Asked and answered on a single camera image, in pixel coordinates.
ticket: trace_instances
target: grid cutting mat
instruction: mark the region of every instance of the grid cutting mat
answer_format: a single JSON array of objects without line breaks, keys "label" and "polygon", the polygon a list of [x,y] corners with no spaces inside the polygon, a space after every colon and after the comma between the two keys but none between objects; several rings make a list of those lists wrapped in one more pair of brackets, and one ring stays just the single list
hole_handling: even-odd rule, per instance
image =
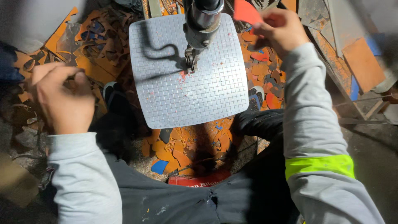
[{"label": "grid cutting mat", "polygon": [[145,121],[152,129],[201,124],[245,111],[246,70],[232,18],[221,15],[219,31],[188,73],[183,14],[130,25],[134,80]]}]

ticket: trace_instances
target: dark pants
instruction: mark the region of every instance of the dark pants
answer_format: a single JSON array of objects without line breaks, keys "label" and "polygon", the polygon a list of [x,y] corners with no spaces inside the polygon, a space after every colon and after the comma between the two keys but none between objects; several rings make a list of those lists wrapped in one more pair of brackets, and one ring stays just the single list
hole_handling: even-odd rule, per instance
[{"label": "dark pants", "polygon": [[120,140],[128,135],[124,117],[108,113],[90,130],[98,133],[98,145],[119,186],[124,223],[296,223],[299,212],[285,180],[282,117],[283,110],[236,116],[244,134],[271,143],[238,173],[203,188],[153,180],[117,159],[111,153],[115,141],[107,141],[106,136]]}]

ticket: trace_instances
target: hand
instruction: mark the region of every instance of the hand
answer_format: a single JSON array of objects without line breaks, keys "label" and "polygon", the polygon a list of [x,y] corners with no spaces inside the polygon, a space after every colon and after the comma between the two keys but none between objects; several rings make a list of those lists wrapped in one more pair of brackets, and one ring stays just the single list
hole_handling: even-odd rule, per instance
[{"label": "hand", "polygon": [[[76,75],[76,92],[63,86],[68,76]],[[32,90],[38,99],[49,126],[56,134],[85,133],[94,115],[95,98],[82,69],[65,63],[35,66],[31,78]]]},{"label": "hand", "polygon": [[253,25],[254,34],[269,39],[281,59],[294,48],[309,42],[299,16],[293,11],[273,8],[266,10],[261,16],[264,23]]}]

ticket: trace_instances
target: gray sleeve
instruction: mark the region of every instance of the gray sleeve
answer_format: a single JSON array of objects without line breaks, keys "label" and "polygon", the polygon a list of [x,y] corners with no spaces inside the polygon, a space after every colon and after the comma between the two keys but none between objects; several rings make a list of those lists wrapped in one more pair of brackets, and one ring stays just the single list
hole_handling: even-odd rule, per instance
[{"label": "gray sleeve", "polygon": [[54,135],[48,140],[59,223],[122,223],[119,188],[96,144],[96,133]]},{"label": "gray sleeve", "polygon": [[[325,65],[318,59],[313,44],[294,49],[283,62],[282,70],[287,76],[283,124],[287,161],[348,155],[330,94],[325,89]],[[384,223],[362,183],[325,170],[299,171],[287,176],[292,199],[307,224]]]}]

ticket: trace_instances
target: neon yellow stripe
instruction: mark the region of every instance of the neon yellow stripe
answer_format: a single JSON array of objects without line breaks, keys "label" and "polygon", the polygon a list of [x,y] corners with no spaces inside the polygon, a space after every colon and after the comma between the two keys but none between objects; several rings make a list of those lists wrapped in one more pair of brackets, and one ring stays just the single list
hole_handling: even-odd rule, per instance
[{"label": "neon yellow stripe", "polygon": [[354,163],[349,155],[294,158],[286,160],[286,180],[296,173],[313,171],[331,171],[355,179]]}]

